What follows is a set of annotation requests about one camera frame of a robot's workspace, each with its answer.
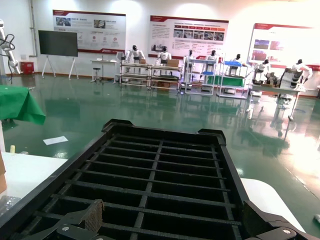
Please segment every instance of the paper on floor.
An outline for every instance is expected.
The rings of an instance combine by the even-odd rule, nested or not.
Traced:
[[[59,137],[44,139],[43,141],[46,145],[51,145],[51,144],[67,142],[68,139],[66,139],[65,136],[59,136]]]

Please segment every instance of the display board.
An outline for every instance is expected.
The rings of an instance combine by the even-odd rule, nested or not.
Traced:
[[[40,53],[78,57],[78,41],[76,32],[58,32],[39,30]]]
[[[299,59],[305,64],[318,63],[319,36],[312,27],[256,23],[248,62],[261,63],[268,58],[273,68],[292,66]]]
[[[55,31],[77,33],[79,52],[125,52],[125,14],[53,10],[53,26]]]
[[[193,51],[197,59],[204,59],[216,50],[224,52],[229,21],[171,16],[150,16],[148,56],[157,57],[166,46],[172,58],[182,59]]]

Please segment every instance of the green cloth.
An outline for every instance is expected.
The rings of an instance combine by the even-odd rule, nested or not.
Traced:
[[[212,84],[212,76],[208,77],[208,84]],[[214,84],[218,85],[221,82],[221,76],[215,76]],[[234,86],[234,87],[243,87],[244,84],[244,79],[239,77],[239,78],[232,78],[228,76],[223,77],[223,85],[227,86]]]
[[[46,115],[30,95],[28,88],[0,85],[0,120],[3,119],[43,125]]]

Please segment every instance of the poster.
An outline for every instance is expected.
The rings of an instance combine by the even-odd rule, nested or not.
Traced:
[[[256,23],[248,62],[259,64],[269,59],[273,68],[292,66],[299,59],[307,65],[318,63],[319,36],[312,27]]]
[[[125,52],[125,14],[53,10],[53,26],[55,31],[76,32],[79,52]]]
[[[166,46],[174,59],[183,59],[193,50],[197,59],[205,59],[212,50],[224,52],[229,21],[171,16],[150,16],[148,56],[157,57]]]

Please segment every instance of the metal rack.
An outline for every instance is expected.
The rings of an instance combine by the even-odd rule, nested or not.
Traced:
[[[229,74],[225,74],[225,69],[229,67]],[[241,69],[245,68],[245,76],[241,76]],[[246,88],[246,82],[248,79],[248,67],[247,66],[242,66],[241,63],[236,62],[236,61],[224,61],[221,63],[220,68],[219,68],[219,74],[218,74],[218,85],[217,85],[217,96],[223,97],[223,98],[233,98],[233,99],[247,99],[248,98],[248,88]],[[224,79],[238,79],[242,81],[243,86],[234,86],[234,85],[226,85],[224,84]],[[234,93],[226,93],[226,90],[234,90]]]
[[[155,75],[156,71],[160,71],[160,75]],[[167,72],[178,72],[179,76],[173,75],[161,75],[162,71]],[[180,91],[180,79],[181,79],[181,67],[173,67],[173,66],[159,66],[159,65],[151,65],[150,66],[150,82],[149,87],[157,88],[157,89],[174,89]],[[168,83],[169,87],[163,86],[154,86],[153,83]],[[170,87],[170,84],[175,84],[177,87]]]
[[[133,73],[127,71],[124,72],[124,68],[133,68]],[[146,70],[146,73],[141,74],[141,69]],[[149,64],[121,63],[119,84],[148,88],[150,85],[150,69],[151,66]]]
[[[185,87],[184,87],[184,92],[186,94],[196,94],[196,95],[204,95],[204,96],[213,96],[214,95],[214,87],[215,87],[215,80],[216,80],[216,61],[213,60],[200,60],[200,59],[187,59],[187,68],[186,68],[186,73],[185,73],[185,77],[184,77],[184,82],[185,82]],[[212,73],[196,73],[196,72],[190,72],[190,70],[193,69],[193,65],[194,64],[205,64],[205,65],[212,65],[213,69],[212,69]],[[191,91],[192,89],[192,75],[202,75],[204,76],[204,81],[201,84],[201,92],[195,92],[195,91]],[[208,83],[208,78],[212,77],[212,84]],[[208,91],[209,93],[203,93],[203,87],[208,87]]]

